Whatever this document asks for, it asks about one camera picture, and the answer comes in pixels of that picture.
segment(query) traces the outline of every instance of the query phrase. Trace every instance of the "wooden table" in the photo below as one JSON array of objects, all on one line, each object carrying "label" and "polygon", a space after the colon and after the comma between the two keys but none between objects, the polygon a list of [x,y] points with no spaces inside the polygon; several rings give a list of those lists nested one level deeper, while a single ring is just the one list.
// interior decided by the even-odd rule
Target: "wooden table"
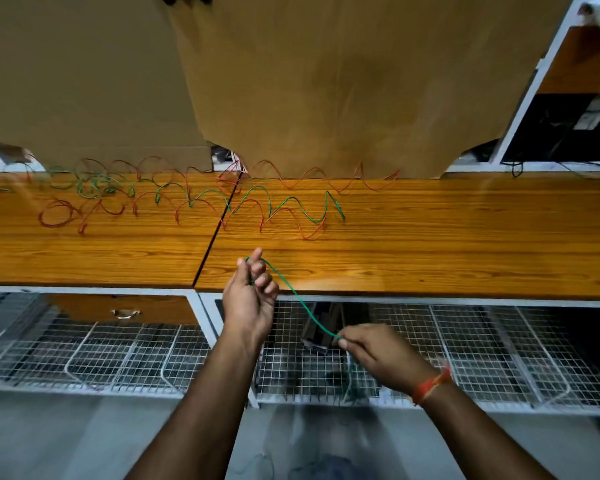
[{"label": "wooden table", "polygon": [[[326,181],[290,191],[248,179],[242,194],[254,185],[266,186],[274,208],[295,195],[312,217],[321,217],[328,190],[346,219],[329,201],[326,229],[304,241],[288,212],[260,232],[259,213],[246,203],[216,236],[196,290],[222,290],[236,259],[260,246],[302,294],[600,299],[600,180],[400,180],[380,192],[358,181],[338,195]],[[249,197],[268,210],[263,191]],[[288,206],[305,233],[316,228],[297,203]]]},{"label": "wooden table", "polygon": [[[126,175],[135,181],[135,175]],[[183,177],[160,175],[165,183],[184,183]],[[53,177],[55,186],[66,186],[74,177]],[[213,175],[190,175],[191,193],[216,189]],[[191,288],[203,258],[218,227],[218,217],[201,203],[193,209],[182,208],[177,224],[170,198],[178,205],[186,201],[185,193],[176,185],[162,191],[159,205],[154,202],[156,186],[142,182],[135,186],[136,195],[149,192],[137,204],[138,217],[132,212],[132,201],[122,193],[107,196],[110,211],[125,211],[112,216],[96,209],[88,217],[84,234],[79,234],[81,218],[60,228],[40,225],[42,209],[54,197],[67,200],[88,211],[97,200],[87,200],[75,188],[53,189],[47,177],[0,176],[0,285],[64,285],[115,287]],[[220,211],[224,200],[220,195],[205,196]],[[59,223],[69,210],[56,207],[45,211],[44,220]]]}]

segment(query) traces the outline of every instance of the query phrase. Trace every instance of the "white shelf unit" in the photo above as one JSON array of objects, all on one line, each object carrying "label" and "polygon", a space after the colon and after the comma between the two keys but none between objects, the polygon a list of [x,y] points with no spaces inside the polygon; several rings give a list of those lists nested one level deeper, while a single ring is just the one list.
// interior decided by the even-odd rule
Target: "white shelf unit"
[{"label": "white shelf unit", "polygon": [[[218,330],[219,297],[201,297]],[[552,307],[499,305],[498,300],[491,305],[465,304],[471,300],[454,304],[449,299],[439,300],[442,304],[368,300],[373,322],[394,327],[435,366],[448,363],[456,384],[485,411],[600,416],[600,360],[574,341],[562,316],[565,303]],[[583,321],[592,320],[591,308],[579,308],[578,313]],[[600,321],[600,309],[596,314]],[[359,365],[348,365],[337,347],[324,355],[306,349],[301,341],[306,320],[293,297],[277,303],[273,329],[255,371],[258,403],[415,407],[407,396],[378,386]],[[352,391],[345,399],[348,380]]]},{"label": "white shelf unit", "polygon": [[80,322],[0,294],[0,390],[178,398],[208,351],[199,325]]}]

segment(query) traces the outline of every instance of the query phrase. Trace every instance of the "cardboard sheet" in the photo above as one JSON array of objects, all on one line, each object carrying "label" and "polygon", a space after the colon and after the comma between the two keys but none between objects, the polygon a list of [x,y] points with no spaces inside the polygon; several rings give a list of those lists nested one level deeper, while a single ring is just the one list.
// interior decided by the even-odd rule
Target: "cardboard sheet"
[{"label": "cardboard sheet", "polygon": [[0,0],[0,141],[44,165],[210,169],[160,0]]},{"label": "cardboard sheet", "polygon": [[285,177],[364,162],[367,177],[421,178],[503,135],[570,2],[179,0],[171,14],[206,139]]}]

